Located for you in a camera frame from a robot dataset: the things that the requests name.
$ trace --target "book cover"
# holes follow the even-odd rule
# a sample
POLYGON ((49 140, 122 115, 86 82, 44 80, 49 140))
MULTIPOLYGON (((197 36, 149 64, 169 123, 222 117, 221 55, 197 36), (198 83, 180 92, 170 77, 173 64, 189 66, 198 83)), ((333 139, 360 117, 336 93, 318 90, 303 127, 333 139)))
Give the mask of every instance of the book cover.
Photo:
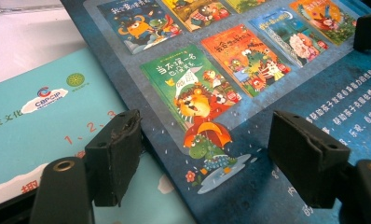
MULTIPOLYGON (((214 120, 227 113, 241 97, 203 52, 190 45, 142 64, 141 69, 184 130, 181 148, 184 160, 203 159, 200 165, 195 165, 203 175, 199 175, 198 181, 194 181, 194 176, 187 180, 192 179, 195 186, 201 184, 209 172, 220 173, 217 168, 221 174, 240 171, 241 168, 234 167, 242 165, 248 156, 244 155, 241 161, 227 155, 224 147, 232 138, 226 125, 214 120)), ((219 184, 206 184, 199 193, 206 193, 219 184)))
POLYGON ((202 39, 201 44, 250 97, 291 71, 244 24, 202 39))
POLYGON ((132 54, 182 33, 155 0, 118 0, 98 9, 132 54))
POLYGON ((267 2, 266 0, 226 0, 238 13, 243 13, 267 2))
POLYGON ((287 8, 277 8, 249 21, 294 64, 302 67, 328 49, 313 30, 287 8))
MULTIPOLYGON (((234 19, 228 18, 220 22, 223 26, 215 25, 203 29, 203 32, 184 33, 182 37, 171 40, 172 45, 163 44, 147 50, 143 55, 132 55, 134 57, 129 61, 128 55, 124 55, 122 49, 110 45, 106 33, 100 33, 103 27, 99 26, 101 18, 95 17, 94 5, 84 7, 83 3, 83 0, 63 0, 63 4, 127 107, 140 109, 143 131, 151 144, 151 152, 167 173, 196 222, 339 223, 340 203, 336 203, 333 209, 314 209, 307 206, 274 161, 268 157, 267 145, 272 112, 276 109, 286 110, 312 120, 319 128, 353 149, 350 156, 351 164, 360 158, 371 158, 371 138, 369 138, 371 125, 363 122, 365 116, 370 118, 366 118, 368 121, 371 121, 371 97, 365 102, 360 99, 364 102, 361 109, 351 115, 348 111, 349 106, 358 101, 361 96, 364 98, 364 94, 368 92, 371 94, 369 90, 371 89, 371 75, 369 75, 371 53, 352 51, 350 41, 346 41, 339 47, 333 46, 327 49, 327 53, 320 54, 313 63, 294 69, 253 98, 248 97, 231 77, 224 74, 242 98, 212 121, 225 127, 231 137, 231 141, 227 142, 224 150, 221 151, 227 154, 227 160, 221 162, 222 164, 228 162, 224 164, 228 166, 233 162, 230 159, 238 159, 243 155, 250 155, 250 157, 242 163, 244 167, 242 165, 230 167, 230 170, 219 167, 215 168, 218 172, 211 170, 205 175, 201 169, 204 168, 204 158, 194 159, 183 152, 183 150, 190 151, 189 147, 184 145, 187 130, 177 121, 140 65, 190 44, 202 49, 201 39, 233 27, 233 21, 245 19, 246 16, 252 18, 266 14, 270 8, 259 7, 261 11, 252 9, 242 14, 234 14, 231 16, 234 19), (356 124, 366 129, 361 131, 356 124), (350 133, 358 135, 353 138, 350 133), (231 170, 240 168, 241 170, 235 175, 229 176, 234 174, 231 170), (218 181, 225 178, 227 180, 224 182, 218 181), (201 193, 207 186, 213 186, 215 183, 220 185, 201 193)), ((213 61, 213 57, 208 52, 204 52, 209 61, 216 65, 218 71, 224 73, 225 70, 213 61)), ((213 133, 227 135, 219 126, 200 127, 203 132, 205 128, 212 128, 213 133)), ((198 147, 192 150, 195 155, 194 153, 191 155, 206 155, 207 151, 214 154, 219 151, 218 149, 222 150, 214 147, 215 145, 208 142, 206 136, 201 134, 195 134, 191 139, 195 140, 194 146, 198 147)))
MULTIPOLYGON (((39 187, 43 169, 51 161, 82 157, 85 145, 126 109, 89 49, 1 82, 0 203, 39 187)), ((94 217, 96 223, 192 223, 185 209, 146 152, 121 207, 94 207, 94 217), (135 209, 139 202, 144 204, 144 216, 135 209)))
POLYGON ((354 35, 356 20, 330 0, 297 0, 289 6, 336 45, 354 35))
POLYGON ((190 31, 209 26, 230 15, 218 0, 162 0, 190 31))

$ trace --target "printed number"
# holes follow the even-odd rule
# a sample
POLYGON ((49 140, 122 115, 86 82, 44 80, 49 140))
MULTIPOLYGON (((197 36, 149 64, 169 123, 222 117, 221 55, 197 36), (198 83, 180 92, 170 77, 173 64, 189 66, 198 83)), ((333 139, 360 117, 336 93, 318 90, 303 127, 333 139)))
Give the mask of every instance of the printed number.
POLYGON ((93 133, 93 132, 96 131, 96 128, 94 127, 94 125, 93 125, 92 122, 88 123, 88 124, 87 124, 87 127, 89 128, 89 132, 90 132, 90 133, 93 133))
POLYGON ((275 177, 275 179, 279 179, 279 176, 276 175, 276 172, 275 171, 272 171, 272 175, 273 175, 273 177, 275 177))
POLYGON ((66 137, 64 137, 64 139, 65 140, 67 140, 69 143, 70 143, 70 145, 72 145, 73 144, 73 142, 72 142, 72 140, 70 139, 70 137, 69 136, 66 136, 66 137))
POLYGON ((109 112, 107 112, 107 115, 110 116, 110 119, 112 119, 116 116, 116 113, 113 110, 110 110, 109 112))

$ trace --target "cartoon character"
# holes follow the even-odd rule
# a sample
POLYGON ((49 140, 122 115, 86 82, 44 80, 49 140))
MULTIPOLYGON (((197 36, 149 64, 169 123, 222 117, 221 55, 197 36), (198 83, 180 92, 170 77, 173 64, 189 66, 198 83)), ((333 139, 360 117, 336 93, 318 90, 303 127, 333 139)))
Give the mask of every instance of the cartoon character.
POLYGON ((301 38, 298 35, 293 34, 290 37, 290 46, 294 50, 295 54, 303 59, 310 57, 310 51, 308 46, 304 44, 301 38))
POLYGON ((267 86, 267 82, 261 79, 260 77, 254 76, 251 78, 250 81, 255 91, 263 91, 264 88, 267 86))
POLYGON ((183 91, 173 102, 179 113, 193 118, 194 123, 210 121, 230 108, 230 105, 218 104, 217 96, 200 83, 183 91))
POLYGON ((305 11, 304 7, 299 4, 298 5, 298 11, 305 17, 307 18, 310 23, 318 27, 320 30, 337 30, 339 28, 339 24, 341 21, 336 21, 334 20, 331 15, 330 15, 330 5, 325 6, 324 9, 324 15, 320 14, 320 18, 311 18, 310 15, 305 11))
POLYGON ((290 37, 290 46, 298 57, 306 59, 308 62, 316 58, 320 53, 314 48, 311 40, 302 33, 290 37))
POLYGON ((162 19, 154 19, 149 22, 149 25, 158 36, 178 35, 181 32, 178 26, 173 25, 173 19, 169 15, 165 15, 165 18, 162 19))
POLYGON ((121 22, 123 26, 127 27, 127 31, 123 30, 123 27, 118 29, 118 33, 121 35, 132 35, 136 39, 146 38, 148 35, 154 32, 154 29, 144 22, 144 17, 137 15, 134 18, 129 18, 128 20, 121 22))
POLYGON ((220 74, 216 74, 214 70, 206 70, 203 72, 203 79, 211 83, 211 87, 219 93, 216 94, 216 102, 223 104, 227 99, 237 103, 240 96, 233 91, 232 86, 220 74))
POLYGON ((213 9, 209 5, 201 6, 191 18, 191 23, 200 27, 210 25, 213 19, 213 9))
POLYGON ((185 7, 187 5, 189 5, 190 2, 189 1, 186 1, 186 0, 178 0, 176 3, 175 3, 175 8, 182 8, 182 7, 185 7))
POLYGON ((308 36, 306 36, 302 33, 298 33, 296 35, 302 40, 304 45, 308 47, 308 50, 310 52, 310 56, 308 57, 308 61, 313 60, 314 58, 317 57, 317 55, 320 54, 320 52, 316 48, 314 48, 313 43, 308 36))
POLYGON ((201 134, 197 134, 192 141, 189 156, 193 159, 204 158, 203 168, 200 169, 204 175, 220 167, 223 167, 224 173, 228 174, 231 166, 237 162, 236 158, 229 157, 222 148, 217 147, 201 134))
POLYGON ((233 72, 239 72, 241 70, 244 69, 244 66, 241 65, 241 62, 239 59, 232 59, 231 60, 231 64, 229 65, 229 68, 233 71, 233 72))

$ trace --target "green book cover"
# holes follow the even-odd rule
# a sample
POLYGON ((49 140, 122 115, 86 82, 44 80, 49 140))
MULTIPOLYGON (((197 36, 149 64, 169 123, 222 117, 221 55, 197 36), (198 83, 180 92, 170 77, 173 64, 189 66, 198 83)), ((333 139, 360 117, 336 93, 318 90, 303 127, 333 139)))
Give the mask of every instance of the green book cover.
POLYGON ((238 93, 195 45, 142 64, 141 69, 185 130, 193 126, 196 119, 217 118, 240 100, 238 93))

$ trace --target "book illustration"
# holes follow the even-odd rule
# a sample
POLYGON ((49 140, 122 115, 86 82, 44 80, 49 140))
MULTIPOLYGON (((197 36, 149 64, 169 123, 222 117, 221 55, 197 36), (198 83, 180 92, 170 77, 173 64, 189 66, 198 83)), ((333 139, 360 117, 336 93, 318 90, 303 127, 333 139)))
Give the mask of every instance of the book illustration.
POLYGON ((290 7, 336 45, 355 32, 356 20, 330 0, 298 0, 290 7))
POLYGON ((209 26, 230 15, 218 0, 163 0, 162 2, 190 32, 209 26))
POLYGON ((231 135, 224 124, 213 120, 241 98, 202 51, 191 45, 145 63, 141 69, 185 131, 185 159, 201 161, 201 175, 195 178, 195 171, 190 170, 185 180, 196 187, 202 185, 202 176, 219 178, 203 182, 199 193, 206 193, 240 171, 247 155, 239 160, 226 154, 224 146, 232 142, 231 135))
POLYGON ((201 44, 250 97, 291 71, 244 24, 202 39, 201 44))
POLYGON ((294 64, 302 67, 311 62, 328 45, 294 13, 278 8, 251 21, 294 64))
POLYGON ((132 54, 182 33, 154 0, 119 0, 98 9, 132 54))
POLYGON ((261 4, 266 0, 226 0, 238 13, 243 13, 261 4))

